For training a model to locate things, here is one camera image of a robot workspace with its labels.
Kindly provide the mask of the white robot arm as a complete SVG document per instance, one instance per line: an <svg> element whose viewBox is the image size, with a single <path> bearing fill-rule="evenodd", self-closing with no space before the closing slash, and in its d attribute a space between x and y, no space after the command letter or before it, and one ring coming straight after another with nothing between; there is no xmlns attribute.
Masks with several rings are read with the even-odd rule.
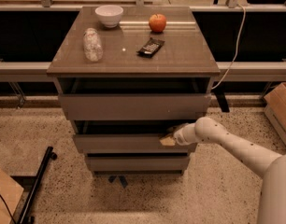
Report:
<svg viewBox="0 0 286 224"><path fill-rule="evenodd" d="M160 143L220 145L263 180L257 224L286 224L286 155L234 135L209 117L173 127L160 138Z"/></svg>

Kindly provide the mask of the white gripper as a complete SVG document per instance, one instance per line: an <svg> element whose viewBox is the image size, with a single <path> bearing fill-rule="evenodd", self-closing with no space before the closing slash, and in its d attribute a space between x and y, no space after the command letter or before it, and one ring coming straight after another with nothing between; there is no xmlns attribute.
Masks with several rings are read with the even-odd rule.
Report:
<svg viewBox="0 0 286 224"><path fill-rule="evenodd" d="M166 129L166 131L169 134L159 139L161 145L164 147L173 147L176 143L181 146L188 146L197 141L194 123L174 125Z"/></svg>

